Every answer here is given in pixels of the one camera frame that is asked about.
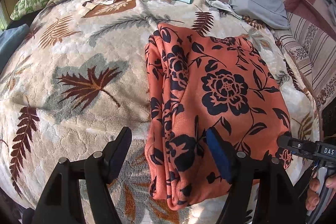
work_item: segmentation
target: hand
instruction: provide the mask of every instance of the hand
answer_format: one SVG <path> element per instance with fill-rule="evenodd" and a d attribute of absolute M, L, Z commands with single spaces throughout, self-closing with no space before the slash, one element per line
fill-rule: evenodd
<path fill-rule="evenodd" d="M 329 204 L 336 191 L 336 175 L 333 175 L 330 178 L 328 178 L 325 181 L 325 185 L 330 189 L 334 189 L 333 193 L 331 194 L 330 200 L 328 201 Z M 319 187 L 320 187 L 320 181 L 318 179 L 312 179 L 309 182 L 309 189 L 307 191 L 307 199 L 306 199 L 306 208 L 308 211 L 314 210 L 316 208 L 316 205 L 320 201 L 320 198 L 316 193 Z"/>

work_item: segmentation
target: folded orange cloth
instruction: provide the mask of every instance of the folded orange cloth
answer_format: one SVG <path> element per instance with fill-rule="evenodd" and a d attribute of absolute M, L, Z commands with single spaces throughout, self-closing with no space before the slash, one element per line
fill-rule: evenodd
<path fill-rule="evenodd" d="M 206 144 L 210 127 L 254 159 L 270 154 L 284 160 L 276 141 L 290 134 L 289 114 L 244 35 L 203 37 L 159 24 L 145 54 L 152 111 L 145 155 L 154 199 L 167 199 L 178 210 L 228 192 Z"/>

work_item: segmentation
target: bedspread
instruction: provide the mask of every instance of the bedspread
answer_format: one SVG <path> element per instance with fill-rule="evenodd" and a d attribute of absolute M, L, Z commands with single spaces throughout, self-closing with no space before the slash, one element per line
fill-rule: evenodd
<path fill-rule="evenodd" d="M 280 86 L 292 136 L 319 139 L 315 101 L 264 24 L 239 20 L 205 0 L 191 5 L 51 0 L 0 75 L 0 187 L 16 202 L 35 208 L 58 158 L 85 159 L 128 126 L 133 132 L 129 153 L 118 179 L 108 185 L 121 221 L 216 221 L 226 196 L 171 211 L 166 200 L 148 193 L 144 146 L 151 112 L 144 47 L 159 23 L 217 38 L 243 35 Z M 285 152 L 282 158 L 296 182 L 304 170 L 302 159 Z M 247 220 L 257 188 L 252 189 Z M 86 221 L 94 223 L 85 181 L 80 181 L 80 191 Z"/>

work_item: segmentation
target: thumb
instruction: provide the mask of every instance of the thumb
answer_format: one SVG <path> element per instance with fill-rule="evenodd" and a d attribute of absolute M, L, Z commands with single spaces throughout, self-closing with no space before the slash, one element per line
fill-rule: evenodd
<path fill-rule="evenodd" d="M 327 180 L 325 181 L 325 186 L 327 186 L 330 189 L 336 188 L 336 174 L 327 178 Z"/>

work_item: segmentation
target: silver bolt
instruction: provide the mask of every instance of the silver bolt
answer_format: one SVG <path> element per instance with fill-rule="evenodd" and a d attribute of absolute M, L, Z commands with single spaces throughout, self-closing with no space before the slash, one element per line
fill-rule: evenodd
<path fill-rule="evenodd" d="M 60 163 L 60 164 L 65 164 L 66 162 L 67 162 L 67 158 L 66 157 L 60 157 L 59 159 L 58 159 L 58 163 Z"/>
<path fill-rule="evenodd" d="M 101 156 L 103 156 L 103 152 L 101 151 L 96 151 L 95 153 L 93 153 L 93 157 L 94 158 L 100 158 Z"/>
<path fill-rule="evenodd" d="M 271 161 L 274 164 L 279 164 L 279 162 L 280 162 L 278 158 L 272 158 Z"/>
<path fill-rule="evenodd" d="M 245 157 L 246 157 L 246 154 L 245 154 L 243 151 L 238 151 L 238 152 L 237 152 L 237 157 L 238 157 L 238 158 L 245 158 Z"/>

